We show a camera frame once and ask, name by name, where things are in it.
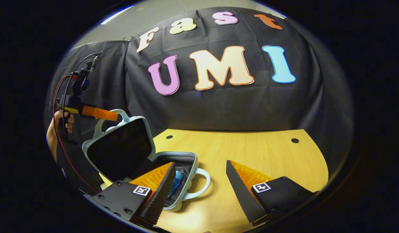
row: letter m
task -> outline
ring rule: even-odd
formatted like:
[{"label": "letter m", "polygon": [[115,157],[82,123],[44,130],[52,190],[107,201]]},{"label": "letter m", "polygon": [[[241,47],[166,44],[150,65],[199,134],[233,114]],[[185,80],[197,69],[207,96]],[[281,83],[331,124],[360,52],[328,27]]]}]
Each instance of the letter m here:
[{"label": "letter m", "polygon": [[206,90],[214,86],[214,82],[210,81],[208,77],[208,72],[219,85],[224,85],[229,69],[231,69],[231,78],[228,80],[230,84],[252,84],[254,77],[248,72],[247,64],[244,60],[244,51],[245,49],[242,46],[226,47],[221,61],[208,50],[191,53],[189,57],[195,61],[198,73],[198,83],[195,85],[195,89]]}]

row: wall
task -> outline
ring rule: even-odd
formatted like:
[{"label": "wall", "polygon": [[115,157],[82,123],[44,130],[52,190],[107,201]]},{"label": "wall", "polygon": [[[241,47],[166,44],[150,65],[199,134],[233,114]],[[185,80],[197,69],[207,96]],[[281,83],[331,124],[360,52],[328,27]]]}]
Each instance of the wall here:
[{"label": "wall", "polygon": [[187,11],[214,7],[236,6],[256,9],[281,18],[284,15],[251,0],[147,0],[135,4],[105,25],[97,25],[81,37],[72,48],[96,41],[130,40],[152,25]]}]

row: orange letter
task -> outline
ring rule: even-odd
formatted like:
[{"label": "orange letter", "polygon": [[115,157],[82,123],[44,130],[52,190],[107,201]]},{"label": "orange letter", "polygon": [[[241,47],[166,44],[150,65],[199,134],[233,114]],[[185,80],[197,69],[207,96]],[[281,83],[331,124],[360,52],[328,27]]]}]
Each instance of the orange letter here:
[{"label": "orange letter", "polygon": [[139,48],[136,50],[136,53],[142,51],[143,49],[146,49],[146,47],[149,46],[148,41],[151,41],[153,39],[153,34],[154,32],[157,31],[159,31],[158,27],[146,32],[145,34],[139,37],[140,38]]},{"label": "orange letter", "polygon": [[231,69],[231,78],[228,80],[230,84],[252,84],[254,77],[248,72],[247,64],[244,60],[244,51],[245,49],[242,46],[226,47],[221,61],[208,50],[191,53],[189,57],[195,61],[198,74],[198,83],[195,85],[195,89],[206,90],[214,86],[214,82],[210,81],[208,77],[208,71],[219,85],[224,85],[229,69]]},{"label": "orange letter", "polygon": [[268,25],[268,26],[270,26],[270,27],[272,27],[272,28],[275,28],[275,29],[278,29],[278,30],[283,29],[281,26],[275,25],[275,24],[273,23],[273,22],[275,22],[274,19],[268,18],[268,17],[265,16],[265,15],[254,15],[254,16],[257,17],[257,18],[260,18],[266,25]]}]

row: pink letter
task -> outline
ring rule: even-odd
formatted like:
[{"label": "pink letter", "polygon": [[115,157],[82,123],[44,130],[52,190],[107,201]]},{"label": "pink letter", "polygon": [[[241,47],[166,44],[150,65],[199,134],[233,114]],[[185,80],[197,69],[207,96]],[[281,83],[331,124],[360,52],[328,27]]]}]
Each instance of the pink letter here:
[{"label": "pink letter", "polygon": [[215,19],[215,23],[218,25],[230,25],[238,22],[238,19],[235,18],[233,13],[225,11],[225,12],[216,12],[212,15],[212,17]]},{"label": "pink letter", "polygon": [[179,88],[179,76],[175,64],[176,59],[177,56],[172,55],[163,60],[163,63],[168,66],[169,75],[171,77],[171,83],[168,86],[165,86],[162,83],[161,74],[159,73],[159,67],[161,67],[160,63],[155,63],[148,68],[148,71],[152,76],[153,85],[159,94],[173,94]]}]

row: open case lid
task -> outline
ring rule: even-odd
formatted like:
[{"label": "open case lid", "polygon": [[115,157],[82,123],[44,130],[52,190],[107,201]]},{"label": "open case lid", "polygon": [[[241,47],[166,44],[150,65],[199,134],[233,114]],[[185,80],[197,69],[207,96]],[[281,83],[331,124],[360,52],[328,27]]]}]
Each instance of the open case lid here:
[{"label": "open case lid", "polygon": [[121,109],[114,109],[122,121],[102,131],[105,121],[100,119],[94,129],[93,139],[83,142],[82,149],[90,164],[109,181],[132,177],[146,158],[152,160],[155,144],[148,121],[143,116],[128,117]]}]

